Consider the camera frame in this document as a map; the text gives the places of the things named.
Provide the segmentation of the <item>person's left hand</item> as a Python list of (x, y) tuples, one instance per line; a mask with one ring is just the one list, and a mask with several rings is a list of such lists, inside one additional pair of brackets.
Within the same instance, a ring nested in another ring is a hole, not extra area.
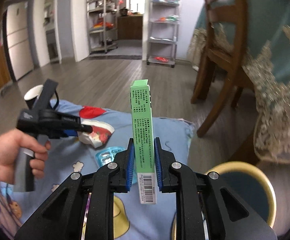
[(14, 163), (21, 147), (35, 152), (35, 159), (30, 161), (31, 172), (37, 179), (44, 177), (51, 143), (47, 141), (42, 146), (35, 138), (15, 128), (0, 135), (0, 182), (14, 183)]

